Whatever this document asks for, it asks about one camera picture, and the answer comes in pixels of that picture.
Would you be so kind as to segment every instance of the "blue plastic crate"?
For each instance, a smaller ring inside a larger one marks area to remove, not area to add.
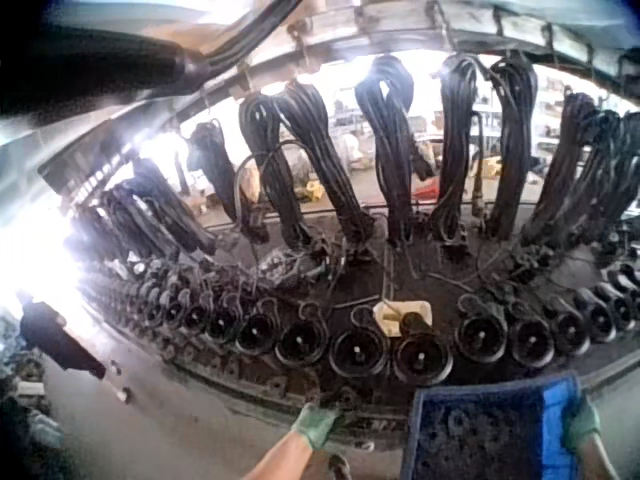
[[[416,392],[401,478],[577,478],[561,439],[563,412],[579,396],[571,373]]]

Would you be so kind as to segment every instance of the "green glove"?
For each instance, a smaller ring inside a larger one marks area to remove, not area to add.
[[[587,397],[582,397],[578,409],[565,417],[562,443],[567,450],[575,453],[582,441],[592,433],[600,433],[600,416]]]
[[[336,410],[320,408],[313,403],[307,403],[298,415],[291,430],[303,435],[313,450],[318,450],[327,441],[333,422],[340,416]]]

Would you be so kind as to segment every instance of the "person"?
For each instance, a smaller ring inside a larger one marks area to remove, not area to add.
[[[24,291],[16,293],[22,304],[20,335],[28,349],[37,347],[63,370],[81,370],[89,372],[98,380],[104,381],[118,399],[127,404],[131,399],[128,387],[118,388],[107,378],[107,368],[89,353],[64,327],[67,321],[45,302],[34,302],[33,297]],[[121,369],[115,361],[110,362],[110,370],[121,375]]]
[[[243,480],[299,480],[315,450],[321,449],[339,417],[337,410],[308,403],[287,433]],[[578,457],[584,480],[617,480],[600,438],[600,418],[595,407],[583,397],[564,418],[562,443]],[[346,461],[333,455],[329,470],[334,480],[350,480]]]

